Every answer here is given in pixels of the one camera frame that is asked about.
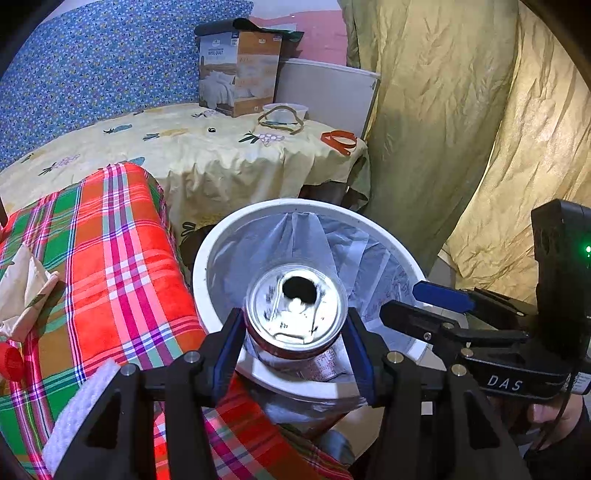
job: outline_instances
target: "blue patterned fabric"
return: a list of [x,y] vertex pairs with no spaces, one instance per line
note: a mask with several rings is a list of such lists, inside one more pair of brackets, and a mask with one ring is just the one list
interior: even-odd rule
[[0,170],[60,135],[197,101],[198,23],[248,17],[244,0],[99,0],[39,25],[0,80]]

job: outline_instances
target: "trash bin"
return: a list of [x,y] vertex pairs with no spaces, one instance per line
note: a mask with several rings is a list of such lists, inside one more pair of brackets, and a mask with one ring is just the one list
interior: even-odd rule
[[[392,349],[418,359],[426,344],[387,329],[379,308],[390,299],[426,307],[413,285],[425,277],[392,235],[367,218],[323,202],[278,199],[245,207],[221,221],[203,241],[193,269],[193,294],[207,333],[221,330],[232,307],[243,307],[254,275],[269,262],[304,259],[338,275],[368,330]],[[364,400],[352,375],[304,380],[263,364],[243,348],[236,369],[256,384],[313,410],[348,411]]]

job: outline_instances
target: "can lid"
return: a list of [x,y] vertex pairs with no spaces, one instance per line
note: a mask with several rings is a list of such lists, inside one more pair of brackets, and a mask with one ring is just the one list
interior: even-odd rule
[[340,334],[346,311],[340,280],[300,262],[264,272],[246,294],[251,329],[261,347],[267,343],[275,351],[315,355],[328,348]]

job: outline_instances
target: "yellow curtain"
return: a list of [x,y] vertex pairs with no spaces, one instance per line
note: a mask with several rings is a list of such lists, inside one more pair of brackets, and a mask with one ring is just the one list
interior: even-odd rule
[[349,64],[382,76],[365,214],[428,271],[474,194],[517,55],[517,0],[341,0]]
[[518,58],[488,170],[447,240],[457,287],[535,301],[530,212],[562,198],[591,206],[591,96],[548,27],[519,4]]

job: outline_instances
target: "red plaid blanket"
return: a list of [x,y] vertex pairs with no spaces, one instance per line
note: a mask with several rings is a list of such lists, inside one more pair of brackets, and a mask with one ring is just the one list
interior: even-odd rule
[[[0,430],[26,470],[50,479],[41,451],[68,400],[108,358],[142,369],[168,365],[204,338],[179,270],[163,193],[133,164],[101,169],[11,215],[0,276],[25,243],[63,282],[19,347],[22,383],[0,386]],[[296,451],[235,378],[206,427],[218,475],[227,479],[350,478],[327,455]],[[167,479],[164,414],[155,422],[159,479]]]

